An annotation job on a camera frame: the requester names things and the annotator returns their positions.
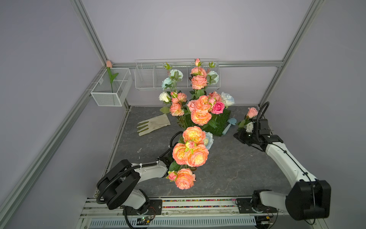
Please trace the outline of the pink rose stem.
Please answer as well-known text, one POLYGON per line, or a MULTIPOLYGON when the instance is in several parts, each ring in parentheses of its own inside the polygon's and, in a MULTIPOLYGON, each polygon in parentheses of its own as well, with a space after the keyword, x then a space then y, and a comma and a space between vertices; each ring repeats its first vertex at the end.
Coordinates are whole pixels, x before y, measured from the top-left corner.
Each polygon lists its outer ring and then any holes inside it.
POLYGON ((255 107, 251 107, 248 109, 248 113, 246 114, 246 117, 243 121, 239 123, 238 128, 244 128, 246 125, 248 125, 250 122, 252 122, 252 119, 258 115, 258 110, 255 107))

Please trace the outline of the large peach peony spray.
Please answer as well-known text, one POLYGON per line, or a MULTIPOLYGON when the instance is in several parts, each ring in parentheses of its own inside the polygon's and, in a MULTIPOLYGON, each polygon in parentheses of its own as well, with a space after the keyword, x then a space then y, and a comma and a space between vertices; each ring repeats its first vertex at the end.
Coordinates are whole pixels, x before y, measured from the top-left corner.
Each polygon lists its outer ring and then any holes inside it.
POLYGON ((194 186, 196 176, 193 169, 203 166, 209 156, 204 145, 205 133, 200 127, 188 127, 182 138, 173 147, 173 163, 168 169, 167 179, 177 188, 185 190, 194 186))

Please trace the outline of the magenta rose stem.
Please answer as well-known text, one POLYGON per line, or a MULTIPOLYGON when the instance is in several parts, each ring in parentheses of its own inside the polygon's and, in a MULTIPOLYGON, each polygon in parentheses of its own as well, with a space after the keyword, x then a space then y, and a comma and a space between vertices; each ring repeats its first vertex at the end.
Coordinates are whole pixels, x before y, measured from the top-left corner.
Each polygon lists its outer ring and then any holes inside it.
POLYGON ((224 103, 216 102, 211 109, 211 113, 216 115, 222 114, 224 112, 225 107, 226 106, 224 103))

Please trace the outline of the peach peony bunch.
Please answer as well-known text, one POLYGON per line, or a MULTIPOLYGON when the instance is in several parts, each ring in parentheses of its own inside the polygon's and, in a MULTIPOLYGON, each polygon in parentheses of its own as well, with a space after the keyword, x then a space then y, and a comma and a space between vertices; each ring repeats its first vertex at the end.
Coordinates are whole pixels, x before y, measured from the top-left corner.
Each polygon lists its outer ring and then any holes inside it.
POLYGON ((201 127, 209 124, 211 120, 216 121, 217 115, 212 113, 216 103, 215 98, 207 95, 202 95, 197 100, 190 101, 187 108, 190 111, 191 121, 201 127))

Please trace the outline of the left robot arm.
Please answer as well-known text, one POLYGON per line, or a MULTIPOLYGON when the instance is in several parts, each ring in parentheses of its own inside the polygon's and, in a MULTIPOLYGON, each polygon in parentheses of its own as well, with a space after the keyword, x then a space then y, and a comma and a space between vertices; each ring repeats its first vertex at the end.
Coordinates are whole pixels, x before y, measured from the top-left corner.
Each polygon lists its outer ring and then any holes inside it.
POLYGON ((105 204, 109 210, 126 207, 138 215, 147 214, 153 208, 150 199, 135 187, 144 181, 168 175, 173 147, 149 163, 131 163, 124 159, 117 163, 97 183, 97 204, 105 204))

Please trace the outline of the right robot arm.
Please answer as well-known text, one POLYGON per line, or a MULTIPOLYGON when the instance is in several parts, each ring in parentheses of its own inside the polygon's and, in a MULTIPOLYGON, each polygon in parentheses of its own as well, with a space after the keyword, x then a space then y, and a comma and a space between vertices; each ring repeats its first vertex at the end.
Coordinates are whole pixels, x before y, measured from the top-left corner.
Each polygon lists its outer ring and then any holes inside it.
POLYGON ((235 133, 234 137, 250 147, 258 145, 278 165, 291 186, 288 194, 255 190, 251 199, 255 212, 261 213, 272 207, 286 211, 297 221, 329 217, 330 184, 317 179, 293 157, 284 141, 278 135, 271 134, 266 119, 255 120, 246 130, 235 133))

